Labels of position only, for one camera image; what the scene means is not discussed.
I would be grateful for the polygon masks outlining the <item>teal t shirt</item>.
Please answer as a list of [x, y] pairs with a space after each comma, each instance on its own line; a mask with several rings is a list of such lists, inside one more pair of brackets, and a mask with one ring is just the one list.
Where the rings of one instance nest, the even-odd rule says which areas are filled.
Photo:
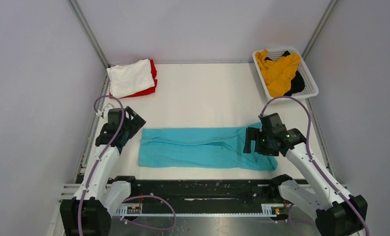
[[275, 171], [278, 167], [275, 157], [243, 152], [246, 129], [246, 126], [144, 129], [139, 166]]

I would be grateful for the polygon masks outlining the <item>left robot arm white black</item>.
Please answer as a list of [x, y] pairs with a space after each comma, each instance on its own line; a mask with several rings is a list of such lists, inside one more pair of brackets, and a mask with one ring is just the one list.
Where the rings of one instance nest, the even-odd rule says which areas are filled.
[[139, 189], [126, 180], [106, 188], [109, 175], [123, 147], [146, 121], [132, 108], [113, 108], [95, 140], [94, 159], [87, 166], [83, 182], [71, 199], [62, 200], [60, 216], [67, 236], [107, 236], [111, 219], [123, 200], [133, 202]]

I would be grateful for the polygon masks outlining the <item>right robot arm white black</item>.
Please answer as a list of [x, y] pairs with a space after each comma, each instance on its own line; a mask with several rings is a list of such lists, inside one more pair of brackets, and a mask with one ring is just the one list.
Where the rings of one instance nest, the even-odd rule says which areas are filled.
[[279, 115], [260, 115], [259, 128], [247, 127], [244, 153], [282, 155], [303, 175], [312, 191], [300, 186], [287, 174], [270, 180], [268, 196], [276, 203], [286, 200], [315, 222], [323, 236], [350, 236], [361, 230], [368, 235], [365, 222], [368, 204], [354, 196], [326, 170], [311, 150], [308, 139], [297, 129], [288, 130]]

